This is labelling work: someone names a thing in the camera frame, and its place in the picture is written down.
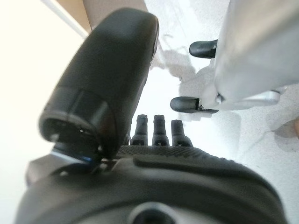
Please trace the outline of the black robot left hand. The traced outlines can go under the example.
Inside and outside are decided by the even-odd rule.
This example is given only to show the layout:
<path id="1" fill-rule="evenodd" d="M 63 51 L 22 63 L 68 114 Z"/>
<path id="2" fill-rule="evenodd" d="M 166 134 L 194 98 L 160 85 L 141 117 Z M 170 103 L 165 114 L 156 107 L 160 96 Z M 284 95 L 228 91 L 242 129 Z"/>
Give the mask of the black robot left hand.
<path id="1" fill-rule="evenodd" d="M 137 108 L 158 19 L 123 8 L 79 48 L 39 119 L 52 151 L 29 163 L 17 224 L 285 224 L 274 188 L 251 169 L 194 148 L 181 120 Z"/>

